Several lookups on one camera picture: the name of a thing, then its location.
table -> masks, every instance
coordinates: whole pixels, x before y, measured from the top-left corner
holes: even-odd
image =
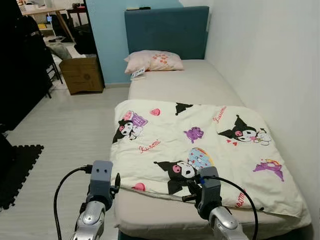
[[[64,18],[62,17],[60,11],[64,11],[66,10],[65,8],[54,8],[54,7],[49,7],[49,8],[42,8],[42,9],[36,9],[36,10],[33,10],[33,11],[23,11],[22,12],[22,15],[23,16],[26,16],[26,15],[37,15],[37,14],[49,14],[49,13],[53,13],[55,12],[56,14],[56,17],[58,18],[58,21],[63,29],[63,31],[65,32],[65,34],[67,36],[70,37],[70,39],[75,42],[75,39],[74,37],[72,36],[69,28],[68,28],[68,25],[66,24]]]
[[[68,13],[69,18],[71,18],[71,14],[77,14],[79,24],[82,25],[80,13],[87,13],[87,10],[85,7],[76,7],[72,9],[67,9],[66,12]]]

kuromi print blanket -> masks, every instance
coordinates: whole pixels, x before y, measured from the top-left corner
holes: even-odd
[[[197,170],[215,166],[257,210],[310,220],[268,127],[248,108],[127,100],[115,108],[114,124],[112,178],[120,173],[122,188],[181,201]],[[224,182],[221,197],[225,206],[251,208]]]

bed sheet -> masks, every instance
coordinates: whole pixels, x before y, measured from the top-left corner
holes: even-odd
[[[132,81],[129,99],[159,100],[216,106],[243,106],[238,95],[206,60],[184,60],[183,71],[146,72]],[[253,233],[251,210],[231,209],[244,232]],[[116,227],[123,233],[150,240],[212,239],[208,222],[190,203],[154,198],[121,189],[115,198]],[[285,234],[305,225],[295,217],[258,213],[259,239]]]
[[[243,106],[238,95],[206,60],[183,60],[184,70],[151,71],[131,82],[128,99],[216,106]]]

pink pillow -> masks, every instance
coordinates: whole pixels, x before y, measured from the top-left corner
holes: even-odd
[[[128,63],[124,71],[126,74],[132,74],[143,67],[146,71],[171,71],[184,69],[179,55],[168,51],[135,51],[124,60]]]

upholstered headboard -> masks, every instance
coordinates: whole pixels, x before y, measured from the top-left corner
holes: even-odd
[[[208,14],[208,6],[125,11],[129,53],[160,50],[204,59]]]

